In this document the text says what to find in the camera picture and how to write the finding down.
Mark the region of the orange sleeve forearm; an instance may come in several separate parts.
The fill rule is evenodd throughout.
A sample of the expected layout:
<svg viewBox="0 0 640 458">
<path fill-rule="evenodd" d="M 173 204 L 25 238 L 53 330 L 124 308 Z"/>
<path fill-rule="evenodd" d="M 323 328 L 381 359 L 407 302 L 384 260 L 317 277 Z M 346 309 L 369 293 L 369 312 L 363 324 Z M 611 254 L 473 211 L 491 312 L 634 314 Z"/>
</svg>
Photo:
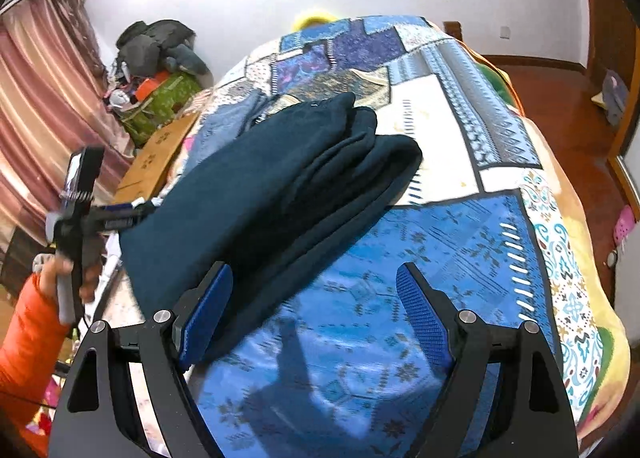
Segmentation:
<svg viewBox="0 0 640 458">
<path fill-rule="evenodd" d="M 1 345 L 1 423 L 32 455 L 47 455 L 49 438 L 28 428 L 58 361 L 68 328 L 54 301 L 40 290 L 40 275 L 27 278 Z"/>
</svg>

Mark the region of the person left hand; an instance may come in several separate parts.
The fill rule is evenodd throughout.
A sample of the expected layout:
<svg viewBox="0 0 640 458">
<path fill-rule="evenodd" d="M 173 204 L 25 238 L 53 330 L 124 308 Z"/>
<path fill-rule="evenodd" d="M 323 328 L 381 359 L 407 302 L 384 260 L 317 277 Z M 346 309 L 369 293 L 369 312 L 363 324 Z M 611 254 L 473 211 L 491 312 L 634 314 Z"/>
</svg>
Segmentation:
<svg viewBox="0 0 640 458">
<path fill-rule="evenodd" d="M 102 251 L 103 248 L 100 247 L 98 257 L 91 267 L 86 265 L 82 268 L 84 278 L 82 278 L 82 285 L 79 287 L 77 296 L 83 304 L 91 303 L 96 296 L 96 288 L 98 288 L 103 270 Z M 38 290 L 47 299 L 58 302 L 58 280 L 72 275 L 73 270 L 74 263 L 66 256 L 47 257 L 38 272 Z"/>
</svg>

